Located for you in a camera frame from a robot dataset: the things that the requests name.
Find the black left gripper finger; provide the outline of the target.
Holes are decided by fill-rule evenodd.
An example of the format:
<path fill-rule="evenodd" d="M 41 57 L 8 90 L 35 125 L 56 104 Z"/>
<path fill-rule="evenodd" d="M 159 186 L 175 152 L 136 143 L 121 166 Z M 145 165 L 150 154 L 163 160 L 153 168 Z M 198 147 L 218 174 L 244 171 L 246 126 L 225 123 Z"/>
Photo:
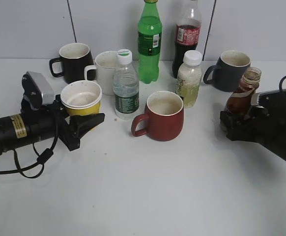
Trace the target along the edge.
<path fill-rule="evenodd" d="M 73 136 L 82 138 L 87 132 L 104 122 L 105 114 L 98 113 L 86 116 L 71 116 L 70 129 Z"/>

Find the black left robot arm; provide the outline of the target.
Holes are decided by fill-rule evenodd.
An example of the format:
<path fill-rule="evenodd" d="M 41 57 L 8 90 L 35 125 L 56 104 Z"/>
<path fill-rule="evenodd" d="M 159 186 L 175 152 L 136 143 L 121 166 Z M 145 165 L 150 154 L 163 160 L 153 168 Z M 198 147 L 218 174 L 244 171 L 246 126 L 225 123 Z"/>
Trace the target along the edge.
<path fill-rule="evenodd" d="M 36 111 L 23 99 L 19 114 L 0 118 L 0 156 L 9 150 L 55 136 L 69 151 L 74 151 L 80 148 L 80 139 L 104 119 L 104 113 L 87 116 L 68 114 L 59 95 L 52 104 L 43 105 Z"/>

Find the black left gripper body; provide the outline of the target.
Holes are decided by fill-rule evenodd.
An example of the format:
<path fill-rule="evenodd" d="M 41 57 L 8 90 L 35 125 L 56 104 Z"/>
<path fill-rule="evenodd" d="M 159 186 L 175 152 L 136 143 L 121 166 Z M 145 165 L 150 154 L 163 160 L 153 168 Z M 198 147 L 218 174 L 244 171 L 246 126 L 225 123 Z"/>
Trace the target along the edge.
<path fill-rule="evenodd" d="M 56 133 L 70 151 L 80 147 L 77 132 L 66 121 L 69 114 L 65 111 L 59 94 L 52 104 L 43 105 L 38 110 L 32 109 L 29 99 L 24 95 L 21 117 L 27 132 L 27 136 L 20 139 L 21 147 L 52 138 Z"/>

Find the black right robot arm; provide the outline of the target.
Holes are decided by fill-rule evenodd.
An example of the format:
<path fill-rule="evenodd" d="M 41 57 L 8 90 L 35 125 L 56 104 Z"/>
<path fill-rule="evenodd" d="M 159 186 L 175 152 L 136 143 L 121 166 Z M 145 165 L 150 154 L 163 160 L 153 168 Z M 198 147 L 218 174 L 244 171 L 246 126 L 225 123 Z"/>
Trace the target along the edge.
<path fill-rule="evenodd" d="M 221 111 L 231 141 L 259 143 L 286 161 L 286 89 L 253 95 L 247 116 Z"/>

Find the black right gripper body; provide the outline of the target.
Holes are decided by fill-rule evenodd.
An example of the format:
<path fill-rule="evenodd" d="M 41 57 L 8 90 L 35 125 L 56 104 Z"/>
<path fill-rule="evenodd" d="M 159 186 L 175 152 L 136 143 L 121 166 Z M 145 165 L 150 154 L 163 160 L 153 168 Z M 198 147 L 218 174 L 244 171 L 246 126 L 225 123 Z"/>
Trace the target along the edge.
<path fill-rule="evenodd" d="M 220 120 L 232 141 L 247 141 L 261 144 L 278 139 L 286 142 L 286 114 L 271 115 L 265 108 L 251 106 L 246 115 L 220 112 Z"/>

